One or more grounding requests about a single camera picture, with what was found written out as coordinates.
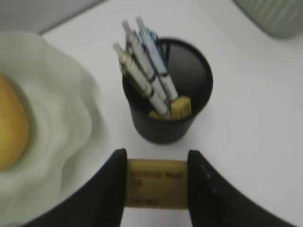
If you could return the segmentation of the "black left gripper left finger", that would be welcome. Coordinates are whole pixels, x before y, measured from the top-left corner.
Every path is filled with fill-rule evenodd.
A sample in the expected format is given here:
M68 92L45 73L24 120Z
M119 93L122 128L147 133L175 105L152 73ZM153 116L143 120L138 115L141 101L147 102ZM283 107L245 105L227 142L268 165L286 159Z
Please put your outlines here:
M125 207L127 152L113 152L98 172L71 197L27 227L118 227Z

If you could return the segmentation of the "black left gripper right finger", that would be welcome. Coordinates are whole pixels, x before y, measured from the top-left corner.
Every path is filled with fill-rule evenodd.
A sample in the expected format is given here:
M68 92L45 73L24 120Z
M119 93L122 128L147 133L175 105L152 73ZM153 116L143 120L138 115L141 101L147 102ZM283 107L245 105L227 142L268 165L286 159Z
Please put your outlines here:
M187 155L187 204L194 227L290 227L225 180L198 150Z

